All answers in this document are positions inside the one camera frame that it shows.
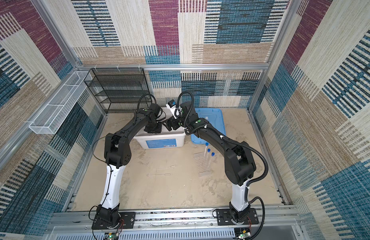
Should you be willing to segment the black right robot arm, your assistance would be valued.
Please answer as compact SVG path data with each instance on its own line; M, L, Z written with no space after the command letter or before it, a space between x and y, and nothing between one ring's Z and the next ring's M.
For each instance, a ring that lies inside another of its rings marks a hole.
M185 92L177 100L170 100L166 107L172 117L166 123L168 131L183 127L186 135L195 135L213 146L224 157L225 174L232 183L232 198L229 203L230 220L235 225L250 220L251 204L260 201L262 211L265 203L261 197L248 199L250 185L263 180L269 173L266 158L246 142L237 142L218 131L208 120L199 117L194 108L194 96L189 102L181 103Z

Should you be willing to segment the white plastic storage bin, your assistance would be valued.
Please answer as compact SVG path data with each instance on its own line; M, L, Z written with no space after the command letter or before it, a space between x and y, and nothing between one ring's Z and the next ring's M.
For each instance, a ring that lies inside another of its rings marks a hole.
M142 128L135 136L136 140L143 149L161 149L161 148L177 148L184 145L185 130L179 127L177 130L168 131L166 127L162 127L160 134L148 134Z

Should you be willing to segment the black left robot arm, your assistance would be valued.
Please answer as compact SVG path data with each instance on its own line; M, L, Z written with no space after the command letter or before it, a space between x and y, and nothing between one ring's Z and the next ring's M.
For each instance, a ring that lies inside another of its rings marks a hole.
M140 97L134 117L123 128L105 136L104 158L107 178L104 194L92 219L92 230L112 230L122 226L119 214L120 187L126 165L132 158L130 142L144 127L156 129L161 107L152 94Z

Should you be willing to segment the clear plastic pipette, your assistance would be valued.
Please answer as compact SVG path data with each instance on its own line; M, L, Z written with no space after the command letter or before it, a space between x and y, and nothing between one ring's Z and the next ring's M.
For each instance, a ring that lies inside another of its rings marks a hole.
M166 170L166 169L171 169L171 168L175 168L176 165L171 165L169 167L164 167L164 168L157 168L156 171L160 171L160 170Z

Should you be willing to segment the blue capped test tube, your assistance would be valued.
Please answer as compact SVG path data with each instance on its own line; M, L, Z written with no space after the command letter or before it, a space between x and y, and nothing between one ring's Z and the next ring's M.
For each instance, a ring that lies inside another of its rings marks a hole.
M206 143L205 143L205 152L204 152L204 161L206 161L206 160L207 160L209 152L210 152L210 149L209 149L209 143L208 143L208 142L206 142Z
M211 156L211 149L207 149L207 155L206 155L206 158L205 158L205 163L206 164L209 164L210 156Z
M212 159L213 159L214 155L215 155L215 153L214 153L214 152L212 152L212 153L208 156L208 169L209 169L209 170L211 169L210 165L211 165L211 162L212 162Z

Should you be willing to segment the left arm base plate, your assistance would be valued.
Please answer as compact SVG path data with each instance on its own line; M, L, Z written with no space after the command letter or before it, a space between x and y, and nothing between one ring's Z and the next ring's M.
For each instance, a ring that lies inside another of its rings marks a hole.
M135 212L96 214L92 224L92 230L132 229L135 223L135 216Z

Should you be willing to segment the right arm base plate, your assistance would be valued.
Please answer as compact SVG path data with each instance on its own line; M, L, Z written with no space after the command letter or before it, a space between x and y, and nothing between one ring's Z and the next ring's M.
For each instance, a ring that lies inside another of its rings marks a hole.
M254 208L246 208L241 212L233 209L215 209L212 215L217 219L219 226L230 225L257 225L260 223Z

